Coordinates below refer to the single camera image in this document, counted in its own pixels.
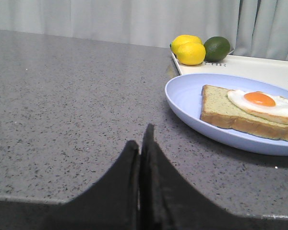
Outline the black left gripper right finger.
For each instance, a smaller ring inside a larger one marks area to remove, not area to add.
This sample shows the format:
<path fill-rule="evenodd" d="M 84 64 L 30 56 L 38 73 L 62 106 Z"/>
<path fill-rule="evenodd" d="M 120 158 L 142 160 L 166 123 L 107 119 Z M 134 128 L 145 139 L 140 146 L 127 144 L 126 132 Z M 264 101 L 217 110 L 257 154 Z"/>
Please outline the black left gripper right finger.
<path fill-rule="evenodd" d="M 167 159 L 148 124 L 139 174 L 143 230 L 288 230 L 288 217 L 231 214 L 193 188 Z"/>

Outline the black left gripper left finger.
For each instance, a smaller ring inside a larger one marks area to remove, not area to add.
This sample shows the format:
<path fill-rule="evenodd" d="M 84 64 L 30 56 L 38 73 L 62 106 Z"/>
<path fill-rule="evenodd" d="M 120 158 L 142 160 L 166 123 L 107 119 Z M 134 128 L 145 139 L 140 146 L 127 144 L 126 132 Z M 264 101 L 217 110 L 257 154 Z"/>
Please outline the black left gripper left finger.
<path fill-rule="evenodd" d="M 61 204 L 0 201 L 0 230 L 136 230 L 139 147 L 128 141 L 89 189 Z"/>

